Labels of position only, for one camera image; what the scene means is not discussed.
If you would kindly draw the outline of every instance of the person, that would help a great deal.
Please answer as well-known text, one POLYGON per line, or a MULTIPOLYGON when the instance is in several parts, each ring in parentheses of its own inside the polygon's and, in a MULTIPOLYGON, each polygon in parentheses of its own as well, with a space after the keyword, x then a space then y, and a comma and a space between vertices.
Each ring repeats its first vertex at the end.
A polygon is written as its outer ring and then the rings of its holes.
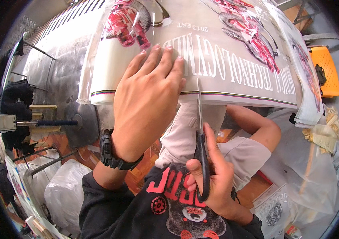
POLYGON ((263 238, 261 221, 234 200, 235 191, 277 146, 279 128, 247 108, 227 106, 228 114, 253 135, 217 145, 213 129, 205 122, 210 194, 199 202, 196 187, 202 194, 203 176, 200 162, 192 159, 196 104, 182 104, 176 114, 186 82, 184 60, 178 57, 172 65, 173 49, 168 46, 156 66, 160 52, 160 46, 154 46, 140 69, 145 51, 129 64, 116 89, 111 135, 112 155, 135 162, 173 120, 161 138, 159 159, 136 196, 124 182, 127 170, 99 162, 83 177, 81 238, 263 238))

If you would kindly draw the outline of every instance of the right hand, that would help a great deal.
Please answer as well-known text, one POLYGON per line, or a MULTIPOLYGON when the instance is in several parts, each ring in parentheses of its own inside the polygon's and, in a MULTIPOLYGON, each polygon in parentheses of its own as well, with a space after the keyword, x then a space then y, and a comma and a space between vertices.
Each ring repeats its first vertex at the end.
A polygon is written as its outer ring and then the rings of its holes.
MULTIPOLYGON (((215 134, 208 123, 204 123, 204 133, 207 141, 207 148, 210 155, 215 174, 210 176, 210 193, 204 202, 210 209, 220 216, 224 216, 227 205, 233 202, 231 192, 233 187, 233 164, 225 161, 216 144, 215 134)), ((186 182, 188 190, 191 192, 199 188, 200 194, 203 192, 203 172, 199 160, 192 159, 186 163, 191 175, 186 182)))
POLYGON ((165 131, 176 114, 183 77, 184 59, 172 66, 172 46, 166 47, 158 66, 161 47, 155 45, 147 60, 146 51, 134 57, 116 88, 113 154, 135 162, 165 131))

